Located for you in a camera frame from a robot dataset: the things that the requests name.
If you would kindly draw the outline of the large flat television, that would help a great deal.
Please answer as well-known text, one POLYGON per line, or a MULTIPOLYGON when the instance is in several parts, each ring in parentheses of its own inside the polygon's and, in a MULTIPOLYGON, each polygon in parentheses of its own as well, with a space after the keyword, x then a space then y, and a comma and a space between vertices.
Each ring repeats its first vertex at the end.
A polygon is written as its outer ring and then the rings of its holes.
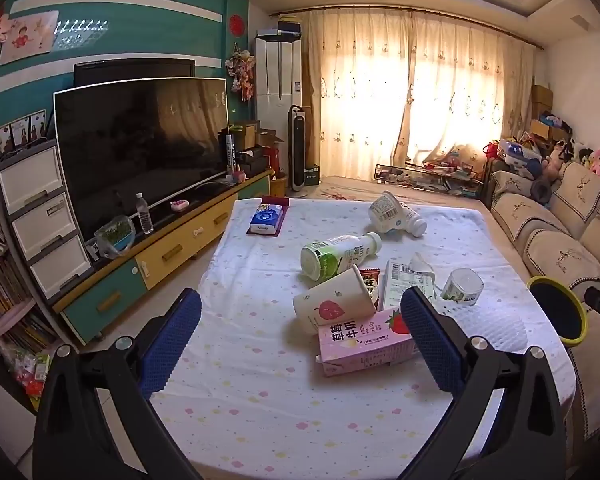
POLYGON ((62 171, 84 240, 119 214, 133 217, 226 169, 222 78, 143 78, 90 84, 54 95, 62 171))

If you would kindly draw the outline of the white drawer unit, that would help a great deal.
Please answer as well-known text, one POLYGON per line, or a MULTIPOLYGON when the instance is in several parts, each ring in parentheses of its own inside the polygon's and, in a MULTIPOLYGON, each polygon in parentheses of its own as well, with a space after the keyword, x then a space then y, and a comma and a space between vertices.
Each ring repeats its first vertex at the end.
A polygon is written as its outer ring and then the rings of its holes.
POLYGON ((32 281, 52 304, 92 266, 74 218, 54 140, 0 162, 7 223, 32 281))

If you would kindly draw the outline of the green coconut juice bottle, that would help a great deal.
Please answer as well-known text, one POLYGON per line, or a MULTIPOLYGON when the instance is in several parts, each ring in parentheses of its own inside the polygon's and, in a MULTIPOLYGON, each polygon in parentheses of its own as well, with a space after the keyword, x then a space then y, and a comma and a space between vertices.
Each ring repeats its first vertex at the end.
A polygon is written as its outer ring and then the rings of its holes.
POLYGON ((374 232, 320 240, 302 247, 300 268, 314 282, 322 282, 376 256, 381 247, 381 237, 374 232))

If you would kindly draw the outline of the white supplement bottle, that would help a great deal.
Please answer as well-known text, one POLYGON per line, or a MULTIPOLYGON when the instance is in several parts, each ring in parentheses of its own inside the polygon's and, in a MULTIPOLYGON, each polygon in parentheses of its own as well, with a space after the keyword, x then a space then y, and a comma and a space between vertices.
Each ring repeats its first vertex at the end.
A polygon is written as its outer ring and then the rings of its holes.
POLYGON ((427 229, 427 222, 411 206, 400 206, 396 217, 396 228, 410 234, 412 237, 422 237, 427 229))

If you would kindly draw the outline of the white strawberry paper cup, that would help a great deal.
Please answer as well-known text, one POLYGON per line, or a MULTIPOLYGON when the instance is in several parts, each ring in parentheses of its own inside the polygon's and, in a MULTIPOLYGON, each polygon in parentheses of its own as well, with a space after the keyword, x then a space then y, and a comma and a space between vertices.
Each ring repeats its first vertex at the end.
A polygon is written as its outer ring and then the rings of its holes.
POLYGON ((294 313, 300 327, 316 335, 321 326, 368 318, 375 304, 357 266, 294 296, 294 313))

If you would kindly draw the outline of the clear water bottle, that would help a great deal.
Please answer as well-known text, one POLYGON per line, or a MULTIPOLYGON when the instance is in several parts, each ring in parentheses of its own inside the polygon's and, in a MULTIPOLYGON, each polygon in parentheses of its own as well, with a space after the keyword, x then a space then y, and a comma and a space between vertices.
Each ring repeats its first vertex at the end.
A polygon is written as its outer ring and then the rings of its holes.
POLYGON ((140 222, 140 228, 145 235, 149 235, 154 232, 154 224, 152 223, 148 203, 144 199, 141 192, 136 194, 136 211, 138 221, 140 222))

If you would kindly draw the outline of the white standing air conditioner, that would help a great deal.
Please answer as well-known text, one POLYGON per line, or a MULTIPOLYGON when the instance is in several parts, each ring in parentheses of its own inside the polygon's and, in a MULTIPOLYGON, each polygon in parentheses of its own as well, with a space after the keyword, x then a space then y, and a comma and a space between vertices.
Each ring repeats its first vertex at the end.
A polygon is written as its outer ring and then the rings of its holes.
POLYGON ((301 40, 265 36, 254 40, 256 51, 256 118, 274 130, 280 142, 279 169, 289 170, 288 113, 302 100, 301 40))

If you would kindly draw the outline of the white yogurt cup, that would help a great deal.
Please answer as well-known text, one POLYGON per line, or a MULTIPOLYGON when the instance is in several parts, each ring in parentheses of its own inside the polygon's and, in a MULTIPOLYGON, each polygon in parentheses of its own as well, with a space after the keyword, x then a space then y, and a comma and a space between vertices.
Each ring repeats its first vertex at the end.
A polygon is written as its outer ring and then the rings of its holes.
POLYGON ((383 192, 370 204, 368 215, 374 229, 379 233, 405 228, 404 210, 396 196, 388 191, 383 192))

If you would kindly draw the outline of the stuffed toy pile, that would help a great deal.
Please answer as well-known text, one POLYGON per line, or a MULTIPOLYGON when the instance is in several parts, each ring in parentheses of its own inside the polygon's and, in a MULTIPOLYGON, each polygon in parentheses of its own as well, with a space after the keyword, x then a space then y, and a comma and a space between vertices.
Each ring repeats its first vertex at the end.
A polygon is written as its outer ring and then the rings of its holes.
POLYGON ((502 162, 505 170, 528 180, 558 179, 567 162, 575 162, 600 177, 600 148, 577 144, 573 130, 548 110, 533 118, 518 138, 493 140, 483 148, 487 160, 502 162))

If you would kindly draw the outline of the black tower fan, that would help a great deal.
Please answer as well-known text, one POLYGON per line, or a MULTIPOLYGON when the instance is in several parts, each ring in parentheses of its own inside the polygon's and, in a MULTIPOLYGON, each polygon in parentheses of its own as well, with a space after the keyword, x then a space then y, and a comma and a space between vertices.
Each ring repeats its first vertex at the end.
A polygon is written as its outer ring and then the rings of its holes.
POLYGON ((288 113, 288 183, 289 195, 300 197, 306 180, 306 113, 293 105, 288 113))

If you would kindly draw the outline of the red snack wrapper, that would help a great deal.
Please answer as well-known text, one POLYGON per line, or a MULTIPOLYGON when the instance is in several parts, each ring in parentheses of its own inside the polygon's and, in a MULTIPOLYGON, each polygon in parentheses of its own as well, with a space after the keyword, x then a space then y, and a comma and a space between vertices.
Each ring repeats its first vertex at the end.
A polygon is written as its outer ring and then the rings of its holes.
POLYGON ((380 293, 380 270, 379 269, 361 269, 364 285, 367 289, 370 299, 376 310, 379 309, 379 293, 380 293))

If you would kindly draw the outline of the artificial flower decoration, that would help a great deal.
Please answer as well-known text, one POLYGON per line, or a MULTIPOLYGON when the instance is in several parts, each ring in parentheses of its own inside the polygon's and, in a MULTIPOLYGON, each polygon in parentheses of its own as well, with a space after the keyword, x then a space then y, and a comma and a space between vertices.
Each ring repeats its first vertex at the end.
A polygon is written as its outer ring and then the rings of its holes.
POLYGON ((227 76, 230 77, 230 91, 238 94, 242 102, 248 102, 254 95, 256 81, 256 57, 247 49, 234 44, 233 52, 225 61, 227 76))

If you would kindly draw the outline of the glass bowl on cabinet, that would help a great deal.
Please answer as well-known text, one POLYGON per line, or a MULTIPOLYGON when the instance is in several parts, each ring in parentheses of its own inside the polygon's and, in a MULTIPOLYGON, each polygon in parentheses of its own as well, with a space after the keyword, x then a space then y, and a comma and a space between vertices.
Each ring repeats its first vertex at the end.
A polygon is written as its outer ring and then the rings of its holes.
POLYGON ((135 242, 135 228, 132 220, 122 214, 98 229, 95 238, 100 255, 114 260, 131 249, 135 242))

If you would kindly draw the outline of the pink strawberry milk carton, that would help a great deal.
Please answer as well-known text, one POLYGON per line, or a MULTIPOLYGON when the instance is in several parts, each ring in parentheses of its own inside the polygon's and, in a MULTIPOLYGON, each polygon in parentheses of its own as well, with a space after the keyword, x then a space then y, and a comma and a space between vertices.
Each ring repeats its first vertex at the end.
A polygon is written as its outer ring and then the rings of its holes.
POLYGON ((318 330, 321 364, 327 377, 400 364, 416 351, 412 334, 398 309, 368 318, 322 326, 318 330))

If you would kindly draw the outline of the white printed paper package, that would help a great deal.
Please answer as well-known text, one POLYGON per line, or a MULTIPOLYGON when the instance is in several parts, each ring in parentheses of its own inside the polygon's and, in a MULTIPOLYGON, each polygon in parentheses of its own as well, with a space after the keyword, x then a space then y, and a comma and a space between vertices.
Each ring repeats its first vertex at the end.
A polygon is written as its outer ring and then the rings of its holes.
POLYGON ((380 294, 381 310, 400 309, 403 293, 413 286, 420 289, 429 301, 436 298, 436 274, 430 264, 415 252, 409 263, 389 261, 380 294))

